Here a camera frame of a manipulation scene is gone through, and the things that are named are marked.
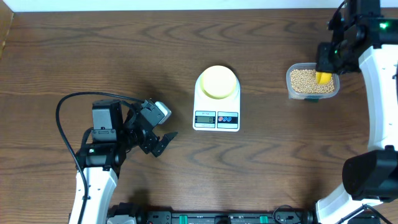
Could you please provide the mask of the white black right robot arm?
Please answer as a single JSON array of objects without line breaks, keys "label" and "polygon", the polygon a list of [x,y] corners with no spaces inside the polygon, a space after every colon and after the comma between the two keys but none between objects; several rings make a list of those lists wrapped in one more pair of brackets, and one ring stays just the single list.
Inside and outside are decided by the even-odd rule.
[{"label": "white black right robot arm", "polygon": [[366,209],[397,199],[397,19],[379,0],[345,0],[319,44],[316,70],[363,75],[369,108],[368,151],[344,163],[343,182],[315,204],[314,223],[348,223]]}]

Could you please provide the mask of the yellow plastic measuring scoop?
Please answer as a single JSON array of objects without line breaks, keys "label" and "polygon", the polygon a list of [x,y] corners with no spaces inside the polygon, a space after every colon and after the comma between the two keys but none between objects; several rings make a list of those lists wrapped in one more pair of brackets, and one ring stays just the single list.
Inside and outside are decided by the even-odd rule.
[{"label": "yellow plastic measuring scoop", "polygon": [[326,85],[332,79],[332,74],[327,73],[327,72],[316,72],[315,78],[316,78],[317,84]]}]

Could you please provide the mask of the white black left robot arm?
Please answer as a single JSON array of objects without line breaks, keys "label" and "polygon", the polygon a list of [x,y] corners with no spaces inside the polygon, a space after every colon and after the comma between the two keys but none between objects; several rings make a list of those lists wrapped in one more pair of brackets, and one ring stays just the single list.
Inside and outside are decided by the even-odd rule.
[{"label": "white black left robot arm", "polygon": [[158,137],[153,129],[171,111],[160,101],[129,104],[99,100],[92,107],[93,127],[86,130],[77,152],[76,195],[69,223],[146,223],[146,213],[133,203],[111,206],[126,154],[140,147],[145,154],[160,156],[177,135]]}]

